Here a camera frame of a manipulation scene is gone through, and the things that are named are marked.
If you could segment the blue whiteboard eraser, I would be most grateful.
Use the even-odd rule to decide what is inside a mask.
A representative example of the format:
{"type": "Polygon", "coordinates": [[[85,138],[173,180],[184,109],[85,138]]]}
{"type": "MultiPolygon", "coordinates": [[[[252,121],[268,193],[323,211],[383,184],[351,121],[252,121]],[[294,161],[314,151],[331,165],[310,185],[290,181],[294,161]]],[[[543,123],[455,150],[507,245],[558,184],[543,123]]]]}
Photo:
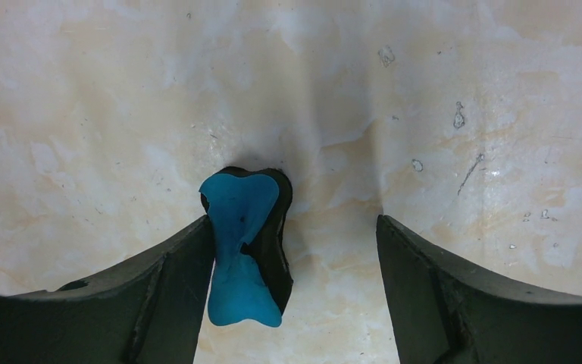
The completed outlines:
{"type": "Polygon", "coordinates": [[[283,250],[293,200],[289,178],[275,168],[229,166],[208,177],[199,192],[214,234],[209,320],[279,327],[293,288],[283,250]]]}

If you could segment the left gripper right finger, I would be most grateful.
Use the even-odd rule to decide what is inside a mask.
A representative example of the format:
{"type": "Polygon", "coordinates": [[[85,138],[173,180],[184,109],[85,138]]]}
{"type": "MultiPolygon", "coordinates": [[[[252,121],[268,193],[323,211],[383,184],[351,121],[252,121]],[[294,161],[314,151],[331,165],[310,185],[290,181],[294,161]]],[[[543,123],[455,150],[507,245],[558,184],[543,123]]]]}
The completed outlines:
{"type": "Polygon", "coordinates": [[[582,363],[582,296],[508,278],[388,215],[377,251],[402,363],[582,363]]]}

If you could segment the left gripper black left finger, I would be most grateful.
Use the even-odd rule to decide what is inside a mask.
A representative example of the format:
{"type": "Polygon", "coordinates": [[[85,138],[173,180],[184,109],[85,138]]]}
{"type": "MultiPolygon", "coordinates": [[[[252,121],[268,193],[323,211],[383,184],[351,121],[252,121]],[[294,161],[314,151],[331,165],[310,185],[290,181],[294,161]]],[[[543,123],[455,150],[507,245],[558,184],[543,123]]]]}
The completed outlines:
{"type": "Polygon", "coordinates": [[[213,260],[204,216],[56,291],[0,295],[0,363],[191,363],[213,260]]]}

